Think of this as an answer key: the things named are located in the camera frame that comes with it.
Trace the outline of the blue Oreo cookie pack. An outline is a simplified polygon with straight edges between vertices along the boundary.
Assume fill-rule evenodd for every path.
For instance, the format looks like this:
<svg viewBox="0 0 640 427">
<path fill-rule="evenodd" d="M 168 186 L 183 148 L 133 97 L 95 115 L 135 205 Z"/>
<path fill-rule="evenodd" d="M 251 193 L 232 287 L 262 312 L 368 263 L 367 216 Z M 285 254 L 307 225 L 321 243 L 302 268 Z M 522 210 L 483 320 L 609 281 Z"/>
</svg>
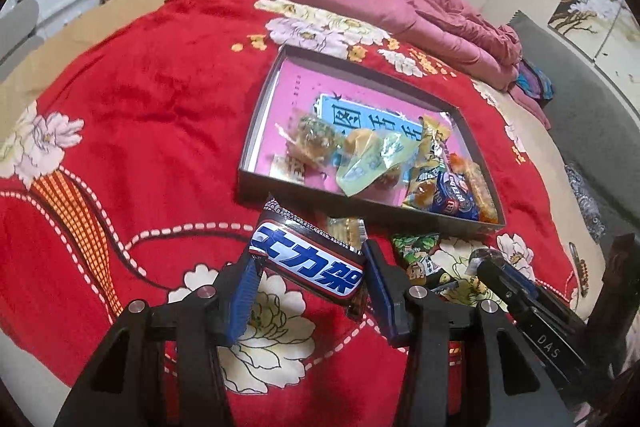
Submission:
<svg viewBox="0 0 640 427">
<path fill-rule="evenodd" d="M 480 208 L 475 202 L 469 185 L 462 174 L 455 172 L 439 173 L 431 210 L 445 216 L 472 221 L 480 220 Z"/>
</svg>

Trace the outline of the green black snack pack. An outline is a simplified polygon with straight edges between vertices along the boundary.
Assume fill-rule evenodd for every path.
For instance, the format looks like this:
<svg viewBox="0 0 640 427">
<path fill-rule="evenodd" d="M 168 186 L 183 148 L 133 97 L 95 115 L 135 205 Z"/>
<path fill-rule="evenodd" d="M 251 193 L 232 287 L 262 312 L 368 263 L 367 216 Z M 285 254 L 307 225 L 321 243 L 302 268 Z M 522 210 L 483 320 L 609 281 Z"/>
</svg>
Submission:
<svg viewBox="0 0 640 427">
<path fill-rule="evenodd" d="M 440 237 L 438 233 L 422 235 L 396 234 L 390 239 L 394 254 L 406 270 L 413 285 L 436 291 L 452 303 L 475 307 L 490 299 L 500 299 L 475 275 L 466 273 L 472 252 L 483 247 L 480 242 Z"/>
</svg>

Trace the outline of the orange rice cracker pack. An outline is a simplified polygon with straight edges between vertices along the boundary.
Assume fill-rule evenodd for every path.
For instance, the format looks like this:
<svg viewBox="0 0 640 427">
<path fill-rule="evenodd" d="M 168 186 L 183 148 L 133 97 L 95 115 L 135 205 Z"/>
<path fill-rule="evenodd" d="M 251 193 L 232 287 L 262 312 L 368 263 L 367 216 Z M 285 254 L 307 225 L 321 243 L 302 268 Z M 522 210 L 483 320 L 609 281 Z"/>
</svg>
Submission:
<svg viewBox="0 0 640 427">
<path fill-rule="evenodd" d="M 497 207 L 491 197 L 480 165 L 455 153 L 449 156 L 449 162 L 452 171 L 461 174 L 471 190 L 480 221 L 496 225 L 499 222 Z"/>
</svg>

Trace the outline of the yellow small biscuit pack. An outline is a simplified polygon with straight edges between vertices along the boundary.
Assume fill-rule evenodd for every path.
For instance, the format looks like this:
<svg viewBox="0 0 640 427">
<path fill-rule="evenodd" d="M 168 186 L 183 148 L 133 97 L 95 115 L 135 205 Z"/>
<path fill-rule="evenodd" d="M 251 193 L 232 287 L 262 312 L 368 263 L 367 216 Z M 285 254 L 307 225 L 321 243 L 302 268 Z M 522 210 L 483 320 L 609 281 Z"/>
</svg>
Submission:
<svg viewBox="0 0 640 427">
<path fill-rule="evenodd" d="M 368 239 L 366 225 L 361 218 L 328 218 L 326 231 L 355 251 L 360 251 L 362 244 Z"/>
</svg>

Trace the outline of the blue purple clothing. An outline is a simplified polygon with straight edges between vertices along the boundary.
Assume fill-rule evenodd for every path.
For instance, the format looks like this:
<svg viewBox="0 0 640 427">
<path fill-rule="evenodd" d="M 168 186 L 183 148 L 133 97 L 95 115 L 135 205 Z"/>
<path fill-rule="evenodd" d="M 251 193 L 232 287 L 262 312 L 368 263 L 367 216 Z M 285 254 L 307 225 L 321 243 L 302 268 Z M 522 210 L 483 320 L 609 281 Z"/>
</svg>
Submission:
<svg viewBox="0 0 640 427">
<path fill-rule="evenodd" d="M 552 81 L 540 68 L 525 58 L 518 64 L 516 84 L 541 108 L 544 108 L 554 98 Z"/>
</svg>

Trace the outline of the grey shallow box tray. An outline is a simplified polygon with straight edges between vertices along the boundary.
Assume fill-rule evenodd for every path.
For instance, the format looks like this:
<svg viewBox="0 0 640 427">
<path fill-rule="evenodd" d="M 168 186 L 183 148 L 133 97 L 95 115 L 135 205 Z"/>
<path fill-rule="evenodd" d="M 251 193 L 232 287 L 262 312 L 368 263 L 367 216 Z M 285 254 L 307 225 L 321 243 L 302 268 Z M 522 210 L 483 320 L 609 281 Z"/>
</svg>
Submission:
<svg viewBox="0 0 640 427">
<path fill-rule="evenodd" d="M 454 159 L 469 161 L 480 178 L 488 216 L 433 210 L 434 180 Z M 290 44 L 280 47 L 260 91 L 238 191 L 453 236 L 488 236 L 506 225 L 460 109 L 377 70 Z"/>
</svg>

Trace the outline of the floral wall painting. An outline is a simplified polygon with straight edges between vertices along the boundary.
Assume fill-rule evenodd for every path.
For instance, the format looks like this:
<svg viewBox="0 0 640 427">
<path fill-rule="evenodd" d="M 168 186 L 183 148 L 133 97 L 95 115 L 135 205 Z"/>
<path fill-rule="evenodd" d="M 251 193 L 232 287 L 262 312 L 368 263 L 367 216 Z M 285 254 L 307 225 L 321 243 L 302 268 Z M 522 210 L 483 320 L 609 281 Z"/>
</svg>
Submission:
<svg viewBox="0 0 640 427">
<path fill-rule="evenodd" d="M 548 27 L 639 105 L 639 22 L 625 0 L 561 0 Z"/>
</svg>

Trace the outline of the yellow blue cone snack pack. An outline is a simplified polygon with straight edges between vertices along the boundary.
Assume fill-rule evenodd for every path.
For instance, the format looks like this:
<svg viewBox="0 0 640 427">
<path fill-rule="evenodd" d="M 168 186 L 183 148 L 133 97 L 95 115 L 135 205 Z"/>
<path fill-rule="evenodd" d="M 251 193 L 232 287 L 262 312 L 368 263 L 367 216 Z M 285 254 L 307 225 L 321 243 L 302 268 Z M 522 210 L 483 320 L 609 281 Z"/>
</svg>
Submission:
<svg viewBox="0 0 640 427">
<path fill-rule="evenodd" d="M 451 128 L 426 114 L 421 122 L 421 141 L 409 170 L 409 186 L 402 205 L 427 211 L 433 204 L 438 176 L 448 169 L 447 141 Z"/>
</svg>

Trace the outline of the clear pastry pack green label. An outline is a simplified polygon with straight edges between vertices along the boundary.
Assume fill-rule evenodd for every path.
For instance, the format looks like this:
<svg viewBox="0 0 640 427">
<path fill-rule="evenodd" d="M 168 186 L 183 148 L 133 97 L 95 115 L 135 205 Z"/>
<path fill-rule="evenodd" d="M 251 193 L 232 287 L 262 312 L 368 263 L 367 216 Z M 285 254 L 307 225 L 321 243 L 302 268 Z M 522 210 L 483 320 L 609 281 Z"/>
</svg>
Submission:
<svg viewBox="0 0 640 427">
<path fill-rule="evenodd" d="M 323 169 L 344 148 L 344 136 L 315 113 L 294 108 L 285 124 L 276 124 L 288 153 L 304 164 Z"/>
</svg>

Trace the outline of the grey padded headboard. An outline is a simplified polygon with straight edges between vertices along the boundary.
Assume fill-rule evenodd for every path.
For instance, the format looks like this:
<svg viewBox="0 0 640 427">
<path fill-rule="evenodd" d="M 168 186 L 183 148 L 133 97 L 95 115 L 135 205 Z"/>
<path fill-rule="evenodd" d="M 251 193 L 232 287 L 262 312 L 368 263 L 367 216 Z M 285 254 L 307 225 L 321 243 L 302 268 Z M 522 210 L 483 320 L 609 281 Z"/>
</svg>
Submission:
<svg viewBox="0 0 640 427">
<path fill-rule="evenodd" d="M 606 249 L 616 236 L 639 231 L 639 127 L 625 105 L 581 55 L 522 11 L 509 25 L 523 57 L 551 80 L 544 106 L 565 164 L 585 180 L 600 212 Z"/>
</svg>

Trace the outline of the Snickers chocolate bar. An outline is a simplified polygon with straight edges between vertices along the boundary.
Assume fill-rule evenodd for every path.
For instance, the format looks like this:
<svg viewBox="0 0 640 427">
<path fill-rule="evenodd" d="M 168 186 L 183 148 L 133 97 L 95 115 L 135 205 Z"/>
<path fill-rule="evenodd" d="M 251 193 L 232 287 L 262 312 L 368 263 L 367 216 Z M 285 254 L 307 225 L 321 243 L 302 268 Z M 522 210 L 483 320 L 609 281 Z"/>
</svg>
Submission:
<svg viewBox="0 0 640 427">
<path fill-rule="evenodd" d="M 363 255 L 277 199 L 271 197 L 262 207 L 248 250 L 266 258 L 281 277 L 344 308 L 350 319 L 356 321 L 364 313 L 368 293 Z"/>
</svg>

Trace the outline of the red floral blanket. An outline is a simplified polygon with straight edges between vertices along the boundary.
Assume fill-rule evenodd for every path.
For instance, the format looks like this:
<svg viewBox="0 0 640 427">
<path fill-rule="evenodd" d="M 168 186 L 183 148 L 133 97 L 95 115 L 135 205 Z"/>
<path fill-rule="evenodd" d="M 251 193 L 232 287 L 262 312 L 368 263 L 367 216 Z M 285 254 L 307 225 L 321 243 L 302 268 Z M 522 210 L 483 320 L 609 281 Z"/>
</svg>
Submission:
<svg viewBox="0 0 640 427">
<path fill-rule="evenodd" d="M 308 4 L 168 0 L 81 53 L 1 137 L 1 329 L 66 387 L 55 425 L 131 301 L 176 303 L 250 253 L 262 258 L 250 318 L 233 346 L 217 350 L 231 426 L 397 426 L 409 351 L 381 333 L 364 275 L 366 309 L 354 321 L 248 250 L 275 197 L 242 198 L 239 165 L 285 44 L 377 70 L 460 109 L 506 225 L 461 237 L 282 207 L 323 231 L 328 218 L 361 218 L 367 241 L 405 273 L 393 235 L 480 242 L 570 306 L 576 285 L 544 182 L 530 162 L 514 164 L 506 126 L 472 106 L 474 89 L 446 83 L 448 69 L 460 70 Z"/>
</svg>

